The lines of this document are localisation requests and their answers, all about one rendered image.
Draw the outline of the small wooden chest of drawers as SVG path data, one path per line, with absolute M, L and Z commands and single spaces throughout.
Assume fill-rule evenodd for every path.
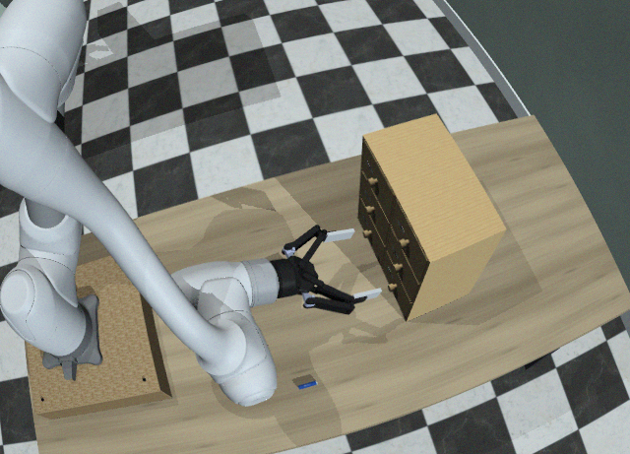
M 382 270 L 396 199 L 428 260 L 408 322 L 469 294 L 506 228 L 437 114 L 362 135 L 358 220 L 364 141 L 395 195 Z

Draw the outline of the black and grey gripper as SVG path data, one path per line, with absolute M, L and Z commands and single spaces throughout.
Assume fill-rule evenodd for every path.
M 349 295 L 324 284 L 323 281 L 318 279 L 318 274 L 315 271 L 314 265 L 309 262 L 322 241 L 325 243 L 349 239 L 353 234 L 353 228 L 326 231 L 325 229 L 320 230 L 320 226 L 316 225 L 294 242 L 285 244 L 282 254 L 285 255 L 287 259 L 270 261 L 279 278 L 280 288 L 278 298 L 300 294 L 303 296 L 304 308 L 319 308 L 350 315 L 355 309 L 354 304 L 364 302 L 366 299 L 377 297 L 382 291 L 381 288 Z M 303 258 L 293 255 L 297 249 L 303 246 L 314 236 L 317 238 Z M 294 271 L 296 275 L 294 274 Z M 317 287 L 314 287 L 315 285 Z M 315 297 L 315 295 L 310 295 L 309 292 L 320 294 L 327 298 Z

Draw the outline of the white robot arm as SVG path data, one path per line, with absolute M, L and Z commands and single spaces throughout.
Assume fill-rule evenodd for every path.
M 64 134 L 86 26 L 84 0 L 13 0 L 0 17 L 0 184 L 24 196 L 1 312 L 66 381 L 76 381 L 77 364 L 102 363 L 99 299 L 76 291 L 84 225 L 233 403 L 266 401 L 277 372 L 250 307 L 277 300 L 272 263 L 216 261 L 170 275 Z

